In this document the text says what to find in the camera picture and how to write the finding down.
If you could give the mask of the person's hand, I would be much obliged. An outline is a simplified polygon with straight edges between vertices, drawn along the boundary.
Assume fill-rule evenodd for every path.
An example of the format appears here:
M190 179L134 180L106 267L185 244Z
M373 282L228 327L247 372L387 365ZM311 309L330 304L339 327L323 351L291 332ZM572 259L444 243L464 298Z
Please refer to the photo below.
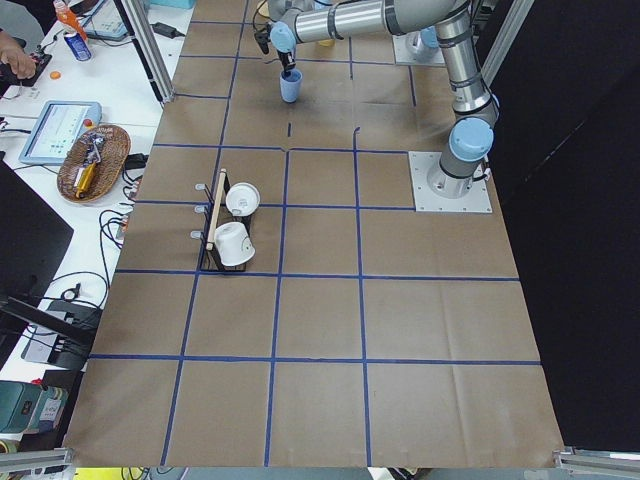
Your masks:
M1 37L1 62L10 66L13 74L18 79L30 79L36 73L36 64L27 55L18 42L7 32L2 30Z

